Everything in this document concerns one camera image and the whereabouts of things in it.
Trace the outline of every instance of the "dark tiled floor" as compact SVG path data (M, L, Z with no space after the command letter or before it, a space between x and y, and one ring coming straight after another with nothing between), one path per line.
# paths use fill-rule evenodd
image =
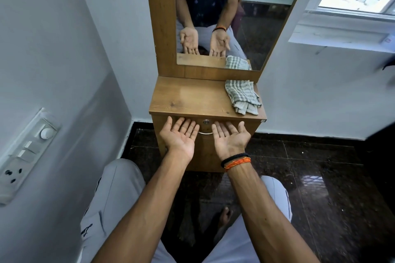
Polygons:
M390 262L395 216L349 145L255 134L247 152L259 175L277 178L288 190L292 224L322 262ZM149 181L160 164L153 130L136 131L128 158ZM198 261L192 246L225 205L234 210L234 221L240 207L226 174L185 173L162 236L178 262Z
M236 39L251 62L253 70L261 70L279 35L289 6L241 3L245 12Z

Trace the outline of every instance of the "gray pants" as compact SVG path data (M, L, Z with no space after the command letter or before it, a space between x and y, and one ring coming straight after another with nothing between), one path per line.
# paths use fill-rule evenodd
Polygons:
M261 179L278 208L291 221L287 190L273 177L262 176ZM117 159L104 168L95 196L81 221L81 263L91 262L118 222L137 201L144 186L139 168L130 160ZM152 262L175 263L175 260L159 241ZM259 262L241 215L203 262Z
M184 29L183 25L180 23L180 21L176 21L176 38L177 38L177 53L182 53L184 50L181 42L180 42L180 31ZM211 25L209 27L195 27L197 30L197 35L199 38L199 46L202 46L204 49L210 52L210 41L211 41L211 34L214 30L216 25ZM228 35L230 36L230 42L229 42L229 47L230 50L226 51L226 56L232 55L232 56L237 56L242 59L247 59L246 55L244 54L244 51L241 49L241 46L239 42L236 40L236 38L233 35L233 30L229 26L228 30L226 31Z

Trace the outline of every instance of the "person's left hand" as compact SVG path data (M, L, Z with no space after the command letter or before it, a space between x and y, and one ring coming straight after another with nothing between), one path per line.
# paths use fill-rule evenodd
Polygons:
M167 117L167 121L159 135L165 141L169 152L179 151L182 155L185 155L185 159L189 163L194 156L195 139L200 126L196 125L195 121L191 122L190 119L187 119L182 124L184 121L185 118L179 118L173 128L171 128L173 120L171 117Z
M230 50L230 36L223 29L217 29L211 34L209 56L225 57L226 50Z

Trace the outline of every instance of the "bracelet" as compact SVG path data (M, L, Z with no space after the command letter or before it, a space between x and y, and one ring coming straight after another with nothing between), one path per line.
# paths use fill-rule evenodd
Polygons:
M223 29L223 30L226 32L226 27L223 27L223 26L217 26L217 27L215 27L214 30L213 30L213 32L216 31L216 30L219 30L219 29Z
M223 160L221 162L221 166L223 168L225 168L225 164L226 163L228 163L229 161L232 161L233 159L240 158L240 157L248 157L248 154L247 153L240 153L240 154L236 154L236 155L230 156L229 158L226 158L225 160Z
M246 162L251 162L251 158L250 157L244 157L243 159L239 159L239 160L233 161L231 164L225 166L225 170L229 170L229 169L231 169L234 166L237 166L239 164L246 163Z

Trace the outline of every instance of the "white knob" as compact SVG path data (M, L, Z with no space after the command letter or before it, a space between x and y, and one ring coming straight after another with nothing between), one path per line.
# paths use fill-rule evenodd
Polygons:
M44 128L41 133L40 136L43 140L48 140L51 137L53 137L55 135L56 131L52 128Z

